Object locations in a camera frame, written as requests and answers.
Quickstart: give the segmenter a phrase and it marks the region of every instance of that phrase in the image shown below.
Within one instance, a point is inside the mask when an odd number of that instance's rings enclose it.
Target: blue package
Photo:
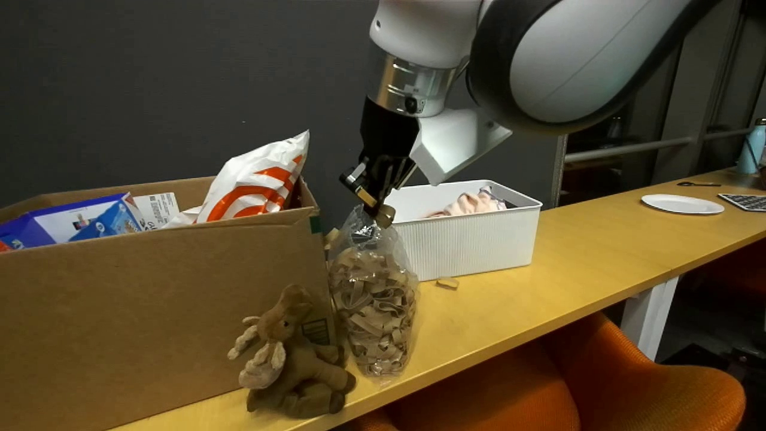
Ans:
[[[0,225],[0,252],[137,233],[141,225],[125,198],[128,194],[110,194],[31,210]]]
[[[18,220],[0,225],[0,243],[8,250],[56,245],[52,238],[31,216],[22,216]]]
[[[116,202],[98,219],[88,220],[69,243],[91,240],[91,238],[110,238],[122,233],[137,233],[138,223],[125,202]]]

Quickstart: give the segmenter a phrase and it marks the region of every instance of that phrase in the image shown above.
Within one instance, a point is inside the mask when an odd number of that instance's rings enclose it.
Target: red and white package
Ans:
[[[231,158],[213,180],[197,223],[277,214],[310,153],[310,131]]]

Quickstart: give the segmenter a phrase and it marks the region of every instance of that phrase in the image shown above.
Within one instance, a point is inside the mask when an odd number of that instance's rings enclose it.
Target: snack package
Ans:
[[[194,225],[194,219],[182,214],[173,192],[143,194],[133,198],[143,216],[146,231],[170,231]]]
[[[310,131],[231,158],[216,174],[197,223],[277,214],[310,153]]]
[[[28,250],[143,231],[129,194],[110,194],[24,214],[0,225],[6,250]]]
[[[358,206],[331,250],[331,297],[362,373],[401,373],[415,344],[416,276],[396,231]]]
[[[478,190],[477,194],[459,194],[454,203],[447,208],[433,210],[426,219],[454,219],[471,214],[494,214],[510,208],[508,202],[496,198],[489,190]]]

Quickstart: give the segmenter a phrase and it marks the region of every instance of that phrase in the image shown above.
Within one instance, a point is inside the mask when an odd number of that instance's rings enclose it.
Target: wooden counter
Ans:
[[[766,214],[743,214],[720,202],[720,216],[676,216],[639,202],[644,194],[719,202],[719,192],[751,192],[727,172],[691,180],[723,188],[665,182],[551,208],[541,214],[532,267],[459,277],[459,289],[423,282],[416,344],[404,373],[374,383],[350,364],[360,386],[341,415],[310,421],[249,415],[246,390],[237,390],[129,425],[125,431],[334,429],[766,238]]]

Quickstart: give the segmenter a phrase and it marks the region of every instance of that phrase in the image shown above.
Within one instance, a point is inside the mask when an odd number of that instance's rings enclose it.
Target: white plate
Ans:
[[[642,202],[669,214],[723,214],[723,206],[719,206],[717,202],[677,194],[644,194]]]

